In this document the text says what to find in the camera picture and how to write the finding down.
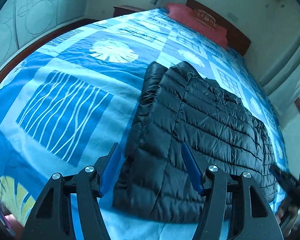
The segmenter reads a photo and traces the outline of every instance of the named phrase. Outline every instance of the nightstand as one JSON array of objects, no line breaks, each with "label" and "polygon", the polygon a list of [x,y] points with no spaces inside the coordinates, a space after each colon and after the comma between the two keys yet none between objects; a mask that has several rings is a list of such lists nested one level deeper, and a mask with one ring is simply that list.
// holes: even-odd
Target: nightstand
[{"label": "nightstand", "polygon": [[144,9],[129,6],[129,5],[120,5],[120,6],[114,6],[114,12],[113,17],[118,17],[121,15],[131,14],[135,12],[143,12]]}]

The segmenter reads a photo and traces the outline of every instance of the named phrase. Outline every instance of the pink pillow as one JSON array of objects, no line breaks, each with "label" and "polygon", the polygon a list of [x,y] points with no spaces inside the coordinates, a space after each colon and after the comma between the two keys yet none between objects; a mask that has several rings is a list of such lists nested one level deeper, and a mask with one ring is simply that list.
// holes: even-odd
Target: pink pillow
[{"label": "pink pillow", "polygon": [[216,29],[212,30],[211,28],[203,25],[198,20],[192,17],[193,10],[183,4],[168,3],[167,9],[169,10],[168,16],[171,19],[199,32],[200,34],[206,36],[208,39],[214,41],[216,44],[227,49],[228,40],[226,37],[226,28],[223,28],[220,25],[216,24]]}]

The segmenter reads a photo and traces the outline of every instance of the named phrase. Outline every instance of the wooden headboard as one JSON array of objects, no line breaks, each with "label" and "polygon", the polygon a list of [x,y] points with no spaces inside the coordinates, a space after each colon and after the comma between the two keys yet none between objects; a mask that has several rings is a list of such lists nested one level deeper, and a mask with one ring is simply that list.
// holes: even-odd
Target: wooden headboard
[{"label": "wooden headboard", "polygon": [[243,56],[247,52],[251,41],[230,22],[228,22],[222,16],[218,15],[216,12],[212,11],[210,8],[204,6],[203,4],[195,0],[187,0],[186,5],[191,9],[204,10],[210,15],[212,15],[216,19],[217,24],[228,30],[227,39],[229,46],[235,49],[241,56]]}]

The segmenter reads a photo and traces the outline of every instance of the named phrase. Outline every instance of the blue patterned bedspread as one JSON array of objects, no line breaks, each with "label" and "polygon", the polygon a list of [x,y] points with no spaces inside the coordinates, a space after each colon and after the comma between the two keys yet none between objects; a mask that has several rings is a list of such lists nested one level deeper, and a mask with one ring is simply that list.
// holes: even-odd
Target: blue patterned bedspread
[{"label": "blue patterned bedspread", "polygon": [[[25,224],[53,173],[77,173],[106,155],[114,142],[124,147],[148,64],[170,67],[184,60],[240,97],[264,122],[277,163],[287,169],[277,118],[241,56],[155,9],[63,34],[24,59],[1,83],[0,198],[15,217]],[[283,198],[279,187],[273,210]],[[72,200],[77,238],[82,239],[75,195]],[[111,208],[112,191],[99,204],[112,239],[191,239],[196,228],[117,212]]]}]

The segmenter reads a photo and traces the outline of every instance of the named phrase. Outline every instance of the silver bolt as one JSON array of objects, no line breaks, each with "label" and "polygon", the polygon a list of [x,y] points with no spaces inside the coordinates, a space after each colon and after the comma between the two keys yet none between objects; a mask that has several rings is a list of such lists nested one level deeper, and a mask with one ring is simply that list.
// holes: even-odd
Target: silver bolt
[{"label": "silver bolt", "polygon": [[60,178],[60,173],[55,173],[52,175],[53,179],[59,179]]},{"label": "silver bolt", "polygon": [[210,166],[209,166],[209,170],[210,170],[210,171],[217,171],[217,170],[218,170],[218,167],[215,166],[215,165],[210,165]]},{"label": "silver bolt", "polygon": [[243,176],[246,177],[246,178],[251,178],[251,174],[249,172],[247,172],[247,171],[245,171],[243,173]]},{"label": "silver bolt", "polygon": [[86,172],[93,172],[94,171],[94,167],[93,166],[88,166],[85,168]]}]

